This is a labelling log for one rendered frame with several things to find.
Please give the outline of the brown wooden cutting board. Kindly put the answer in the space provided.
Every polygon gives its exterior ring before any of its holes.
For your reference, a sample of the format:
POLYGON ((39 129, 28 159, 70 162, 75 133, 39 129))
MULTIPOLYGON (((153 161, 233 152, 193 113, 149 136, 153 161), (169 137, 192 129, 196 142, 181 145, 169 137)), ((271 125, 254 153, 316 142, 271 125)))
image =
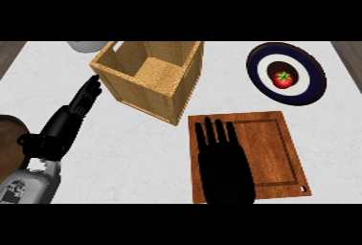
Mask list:
POLYGON ((251 171, 257 199, 308 196, 305 174, 291 141, 291 136, 279 111, 190 116, 189 147, 192 173, 192 201, 206 203, 197 164, 197 141, 195 123, 205 125, 203 119, 230 122, 239 145, 243 148, 251 171))

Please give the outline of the white round bowl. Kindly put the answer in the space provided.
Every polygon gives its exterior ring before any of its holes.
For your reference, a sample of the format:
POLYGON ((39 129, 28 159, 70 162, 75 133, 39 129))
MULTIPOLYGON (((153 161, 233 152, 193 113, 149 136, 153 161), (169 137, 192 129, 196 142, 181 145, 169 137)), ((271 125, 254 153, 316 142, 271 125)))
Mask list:
POLYGON ((88 54, 100 51, 106 46, 107 42, 106 41, 69 41, 67 44, 78 53, 88 54))

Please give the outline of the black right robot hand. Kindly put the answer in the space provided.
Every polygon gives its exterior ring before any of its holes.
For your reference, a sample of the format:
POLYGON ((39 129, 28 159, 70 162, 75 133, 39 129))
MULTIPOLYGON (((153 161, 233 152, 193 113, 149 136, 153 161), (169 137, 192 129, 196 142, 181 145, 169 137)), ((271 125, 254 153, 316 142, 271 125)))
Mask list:
POLYGON ((254 183, 233 124, 209 118, 203 123, 195 123, 195 134, 206 203, 249 205, 255 198, 254 183))

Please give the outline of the navy and white plate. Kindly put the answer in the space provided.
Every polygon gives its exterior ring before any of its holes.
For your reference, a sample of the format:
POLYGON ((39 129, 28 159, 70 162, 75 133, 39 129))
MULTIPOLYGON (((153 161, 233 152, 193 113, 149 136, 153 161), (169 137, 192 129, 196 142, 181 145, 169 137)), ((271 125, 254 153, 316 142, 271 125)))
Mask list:
POLYGON ((282 42, 260 44, 246 56, 246 74, 258 91, 274 101, 295 106, 316 102, 326 89, 326 77, 313 56, 282 42), (292 85, 279 89, 273 84, 277 71, 292 76, 292 85))

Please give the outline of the wooden box basket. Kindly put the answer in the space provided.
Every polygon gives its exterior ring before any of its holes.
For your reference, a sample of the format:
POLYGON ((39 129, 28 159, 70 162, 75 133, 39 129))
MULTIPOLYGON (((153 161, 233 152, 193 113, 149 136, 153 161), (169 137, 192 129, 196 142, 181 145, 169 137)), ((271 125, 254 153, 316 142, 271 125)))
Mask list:
POLYGON ((109 41, 88 66, 115 100, 171 125, 200 77, 202 41, 109 41))

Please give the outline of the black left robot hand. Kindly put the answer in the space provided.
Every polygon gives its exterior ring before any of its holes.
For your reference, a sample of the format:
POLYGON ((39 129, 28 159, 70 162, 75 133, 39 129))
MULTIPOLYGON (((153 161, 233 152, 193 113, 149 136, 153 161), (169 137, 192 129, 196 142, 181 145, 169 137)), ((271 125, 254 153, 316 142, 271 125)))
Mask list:
POLYGON ((70 103, 62 105, 51 115, 38 134, 23 134, 16 142, 22 153, 29 158, 59 161, 67 153, 76 138, 82 119, 101 93, 98 76, 90 77, 70 103))

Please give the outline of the red tomato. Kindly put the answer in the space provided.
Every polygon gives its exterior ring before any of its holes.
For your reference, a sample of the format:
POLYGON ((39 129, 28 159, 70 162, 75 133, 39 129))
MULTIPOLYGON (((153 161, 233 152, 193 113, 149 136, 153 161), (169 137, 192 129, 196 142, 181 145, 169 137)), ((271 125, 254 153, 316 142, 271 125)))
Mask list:
POLYGON ((285 71, 277 71, 273 76, 273 84, 279 89, 286 89, 292 85, 292 76, 285 71))

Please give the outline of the brown round wooden object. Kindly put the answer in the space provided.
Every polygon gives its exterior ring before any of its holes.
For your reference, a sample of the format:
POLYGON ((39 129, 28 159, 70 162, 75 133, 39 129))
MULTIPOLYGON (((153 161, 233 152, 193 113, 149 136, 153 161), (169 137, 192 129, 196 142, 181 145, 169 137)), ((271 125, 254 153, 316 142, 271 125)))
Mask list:
POLYGON ((0 183, 16 170, 26 168, 29 159, 16 142, 17 137, 26 133, 23 122, 10 115, 0 115, 0 183))

